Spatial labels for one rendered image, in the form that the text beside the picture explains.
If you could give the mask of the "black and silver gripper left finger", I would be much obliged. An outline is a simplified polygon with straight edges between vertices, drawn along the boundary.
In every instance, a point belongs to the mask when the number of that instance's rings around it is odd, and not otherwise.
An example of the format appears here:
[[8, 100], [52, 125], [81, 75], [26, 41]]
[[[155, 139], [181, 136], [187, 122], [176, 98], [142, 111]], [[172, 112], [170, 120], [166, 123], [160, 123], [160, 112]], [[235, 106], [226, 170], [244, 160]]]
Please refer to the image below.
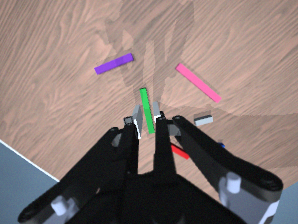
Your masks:
[[121, 224], [127, 175], [138, 174], [140, 105], [123, 122], [124, 128], [110, 128], [58, 183], [24, 208], [18, 222], [65, 224], [93, 197], [84, 224]]

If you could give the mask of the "purple rod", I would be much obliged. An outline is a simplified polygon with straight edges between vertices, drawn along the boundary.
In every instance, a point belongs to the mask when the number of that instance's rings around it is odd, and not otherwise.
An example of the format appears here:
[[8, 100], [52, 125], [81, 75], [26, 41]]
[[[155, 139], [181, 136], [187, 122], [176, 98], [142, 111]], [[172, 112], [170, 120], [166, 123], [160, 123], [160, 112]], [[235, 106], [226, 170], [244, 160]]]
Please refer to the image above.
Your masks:
[[129, 54], [126, 54], [126, 55], [124, 55], [122, 57], [119, 57], [117, 59], [114, 59], [112, 61], [109, 61], [109, 62], [107, 62], [105, 64], [102, 64], [102, 65], [100, 65], [98, 67], [95, 67], [94, 69], [95, 69], [95, 71], [96, 71], [97, 74], [101, 74], [101, 73], [104, 73], [106, 71], [109, 71], [109, 70], [111, 70], [113, 68], [116, 68], [118, 66], [121, 66], [123, 64], [126, 64], [128, 62], [131, 62], [133, 60], [134, 60], [134, 58], [132, 56], [132, 53], [129, 53]]

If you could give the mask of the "pink rod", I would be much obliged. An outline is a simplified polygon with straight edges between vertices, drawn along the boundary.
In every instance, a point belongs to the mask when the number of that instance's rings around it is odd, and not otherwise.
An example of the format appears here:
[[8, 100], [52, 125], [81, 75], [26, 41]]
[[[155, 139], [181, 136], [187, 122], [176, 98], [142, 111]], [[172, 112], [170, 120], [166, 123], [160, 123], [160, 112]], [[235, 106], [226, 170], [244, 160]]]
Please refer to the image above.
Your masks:
[[210, 97], [214, 102], [218, 103], [222, 99], [219, 95], [217, 95], [212, 89], [210, 89], [205, 83], [203, 83], [198, 77], [196, 77], [181, 63], [179, 63], [175, 69], [179, 73], [181, 73], [185, 78], [187, 78], [190, 82], [192, 82], [196, 87], [198, 87], [202, 92], [204, 92], [208, 97]]

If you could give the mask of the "red rod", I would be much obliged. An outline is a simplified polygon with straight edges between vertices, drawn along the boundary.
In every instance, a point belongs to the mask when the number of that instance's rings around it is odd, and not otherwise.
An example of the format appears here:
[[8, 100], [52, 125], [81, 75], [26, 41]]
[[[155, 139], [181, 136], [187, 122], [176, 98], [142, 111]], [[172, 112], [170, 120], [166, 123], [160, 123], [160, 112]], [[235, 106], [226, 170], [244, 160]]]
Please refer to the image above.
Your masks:
[[178, 147], [177, 145], [171, 143], [171, 146], [172, 146], [172, 151], [175, 152], [176, 154], [184, 157], [185, 159], [188, 159], [189, 156], [188, 154], [180, 147]]

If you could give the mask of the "green rod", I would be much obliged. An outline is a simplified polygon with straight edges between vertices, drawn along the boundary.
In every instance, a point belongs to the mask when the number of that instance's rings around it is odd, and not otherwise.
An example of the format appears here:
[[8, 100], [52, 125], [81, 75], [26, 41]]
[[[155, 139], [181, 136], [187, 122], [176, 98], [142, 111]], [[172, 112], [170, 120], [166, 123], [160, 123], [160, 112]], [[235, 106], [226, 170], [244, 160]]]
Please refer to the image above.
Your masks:
[[140, 88], [139, 90], [141, 94], [149, 134], [155, 133], [146, 88]]

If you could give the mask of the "grey rod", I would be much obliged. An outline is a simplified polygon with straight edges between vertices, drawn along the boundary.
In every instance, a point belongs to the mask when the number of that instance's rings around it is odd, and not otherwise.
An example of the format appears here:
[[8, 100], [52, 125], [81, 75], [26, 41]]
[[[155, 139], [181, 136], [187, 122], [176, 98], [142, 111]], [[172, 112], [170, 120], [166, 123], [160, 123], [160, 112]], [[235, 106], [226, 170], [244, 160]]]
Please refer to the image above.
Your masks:
[[213, 117], [211, 115], [206, 115], [206, 116], [202, 116], [202, 117], [194, 119], [194, 124], [196, 126], [206, 124], [206, 123], [210, 123], [210, 122], [213, 122]]

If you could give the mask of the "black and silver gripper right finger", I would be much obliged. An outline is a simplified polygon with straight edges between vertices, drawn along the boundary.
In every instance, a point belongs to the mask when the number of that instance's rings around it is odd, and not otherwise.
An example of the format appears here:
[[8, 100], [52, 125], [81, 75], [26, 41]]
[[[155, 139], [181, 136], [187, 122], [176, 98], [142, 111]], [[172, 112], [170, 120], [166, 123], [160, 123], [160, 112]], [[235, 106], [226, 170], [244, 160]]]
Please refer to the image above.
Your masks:
[[157, 101], [153, 102], [153, 112], [155, 153], [150, 210], [154, 224], [185, 224], [170, 136], [175, 136], [226, 208], [247, 224], [272, 222], [284, 186], [277, 175], [234, 156], [183, 116], [166, 119]]

